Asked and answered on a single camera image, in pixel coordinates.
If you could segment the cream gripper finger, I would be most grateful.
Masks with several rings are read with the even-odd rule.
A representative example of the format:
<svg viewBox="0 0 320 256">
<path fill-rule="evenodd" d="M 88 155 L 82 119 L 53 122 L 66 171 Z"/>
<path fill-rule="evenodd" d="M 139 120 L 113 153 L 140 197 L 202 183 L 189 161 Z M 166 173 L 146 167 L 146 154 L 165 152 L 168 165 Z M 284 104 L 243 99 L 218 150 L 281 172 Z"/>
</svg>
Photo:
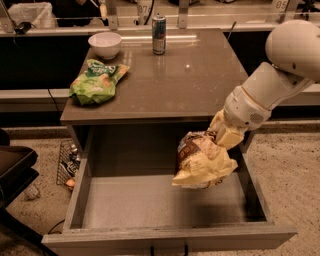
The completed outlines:
<svg viewBox="0 0 320 256">
<path fill-rule="evenodd" d="M 246 128 L 222 126 L 217 132 L 216 144 L 229 150 L 243 141 L 246 131 Z"/>
<path fill-rule="evenodd" d="M 222 132 L 223 129 L 224 129 L 224 111 L 220 110 L 213 117 L 208 127 L 208 131 L 218 134 L 219 132 Z"/>
</svg>

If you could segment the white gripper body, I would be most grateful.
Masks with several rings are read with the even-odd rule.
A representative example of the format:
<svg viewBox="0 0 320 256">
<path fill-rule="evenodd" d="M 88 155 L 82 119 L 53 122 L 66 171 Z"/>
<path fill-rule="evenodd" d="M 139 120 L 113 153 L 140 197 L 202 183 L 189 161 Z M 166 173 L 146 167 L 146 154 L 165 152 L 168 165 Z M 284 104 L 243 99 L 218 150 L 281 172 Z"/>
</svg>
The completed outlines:
<svg viewBox="0 0 320 256">
<path fill-rule="evenodd" d="M 259 105 L 241 86 L 227 96 L 223 111 L 233 126 L 248 130 L 258 129 L 271 116 L 271 111 Z"/>
</svg>

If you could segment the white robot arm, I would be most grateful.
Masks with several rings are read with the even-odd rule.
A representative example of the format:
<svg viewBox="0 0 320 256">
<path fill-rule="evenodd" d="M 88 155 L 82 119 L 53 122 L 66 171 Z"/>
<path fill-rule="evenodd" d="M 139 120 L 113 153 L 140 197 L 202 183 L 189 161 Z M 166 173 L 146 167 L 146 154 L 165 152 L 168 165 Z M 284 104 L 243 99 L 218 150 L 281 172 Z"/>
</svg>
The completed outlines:
<svg viewBox="0 0 320 256">
<path fill-rule="evenodd" d="M 278 25 L 266 40 L 265 52 L 268 60 L 233 89 L 210 123 L 208 131 L 220 147 L 235 147 L 281 102 L 320 81 L 320 28 L 313 23 L 290 20 Z"/>
</svg>

